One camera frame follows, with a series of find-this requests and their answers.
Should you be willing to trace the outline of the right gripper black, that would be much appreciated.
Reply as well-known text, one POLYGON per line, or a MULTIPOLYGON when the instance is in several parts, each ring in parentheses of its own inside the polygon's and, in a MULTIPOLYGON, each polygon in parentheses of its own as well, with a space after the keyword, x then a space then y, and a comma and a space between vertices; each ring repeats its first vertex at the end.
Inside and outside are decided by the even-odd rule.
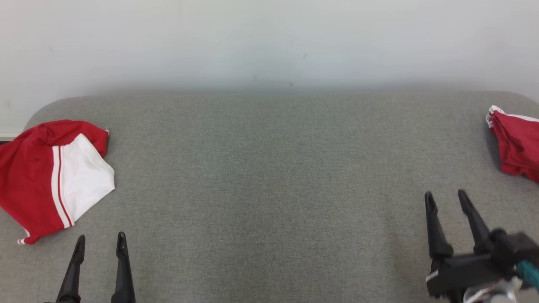
POLYGON ((490 230, 465 190, 458 190, 463 213, 474 239, 474 254, 453 255, 438 217, 433 194, 425 192, 426 228, 431 272, 426 277, 430 297, 449 302, 515 302, 512 285, 518 258, 514 252, 491 252, 490 230))

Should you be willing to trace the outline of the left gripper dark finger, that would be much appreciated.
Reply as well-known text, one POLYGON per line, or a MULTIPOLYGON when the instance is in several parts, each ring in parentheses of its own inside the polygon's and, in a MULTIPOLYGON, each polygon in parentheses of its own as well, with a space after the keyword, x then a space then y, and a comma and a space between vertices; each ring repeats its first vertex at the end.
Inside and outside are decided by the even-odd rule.
POLYGON ((136 302, 136 297, 133 287, 127 240, 125 233, 121 231, 117 238, 116 257, 118 258, 118 266, 112 303, 134 303, 136 302))
POLYGON ((85 244, 86 237, 84 235, 79 236, 62 281, 60 291, 56 297, 56 303, 81 302, 81 297, 79 295, 79 280, 80 266, 82 265, 85 256, 85 244))

